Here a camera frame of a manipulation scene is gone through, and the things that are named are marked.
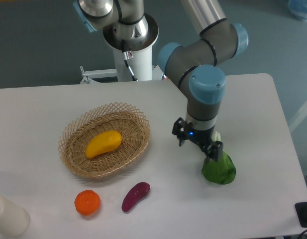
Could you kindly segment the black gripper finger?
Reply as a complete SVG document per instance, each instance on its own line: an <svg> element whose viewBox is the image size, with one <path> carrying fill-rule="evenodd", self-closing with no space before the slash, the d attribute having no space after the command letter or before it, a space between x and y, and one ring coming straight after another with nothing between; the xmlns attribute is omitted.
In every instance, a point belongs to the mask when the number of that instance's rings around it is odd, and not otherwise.
<svg viewBox="0 0 307 239"><path fill-rule="evenodd" d="M209 163L210 161L218 162L222 157L222 152L222 141L212 141L211 144L203 146L203 153L205 154L204 163Z"/></svg>
<svg viewBox="0 0 307 239"><path fill-rule="evenodd" d="M185 132L186 122L183 118L178 118L172 128L172 134L179 140L179 146L182 146L188 139L187 133Z"/></svg>

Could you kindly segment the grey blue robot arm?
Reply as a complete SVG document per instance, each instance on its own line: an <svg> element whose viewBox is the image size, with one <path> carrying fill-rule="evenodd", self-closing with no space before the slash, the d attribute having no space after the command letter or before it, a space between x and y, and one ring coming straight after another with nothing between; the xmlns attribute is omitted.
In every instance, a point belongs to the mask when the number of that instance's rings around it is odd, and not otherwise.
<svg viewBox="0 0 307 239"><path fill-rule="evenodd" d="M158 54L162 73L188 100L186 117L174 123L172 133L180 144L190 140L207 159L218 161L223 143L211 136L226 83L218 64L243 52L248 34L242 25L228 22L216 0L182 4L200 38L187 47L169 43ZM143 1L76 0L73 6L88 31L103 32L120 82L152 80L152 46L159 29Z"/></svg>

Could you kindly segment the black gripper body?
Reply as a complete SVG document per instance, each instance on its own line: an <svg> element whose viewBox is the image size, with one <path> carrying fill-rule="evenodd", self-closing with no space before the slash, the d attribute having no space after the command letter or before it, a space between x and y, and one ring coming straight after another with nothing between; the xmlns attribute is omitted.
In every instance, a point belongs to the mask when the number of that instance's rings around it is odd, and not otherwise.
<svg viewBox="0 0 307 239"><path fill-rule="evenodd" d="M184 127L184 136L185 140L189 140L193 144L197 145L202 152L206 152L206 150L212 144L212 133L214 130L214 125L209 129L199 130L194 128L192 122L186 122Z"/></svg>

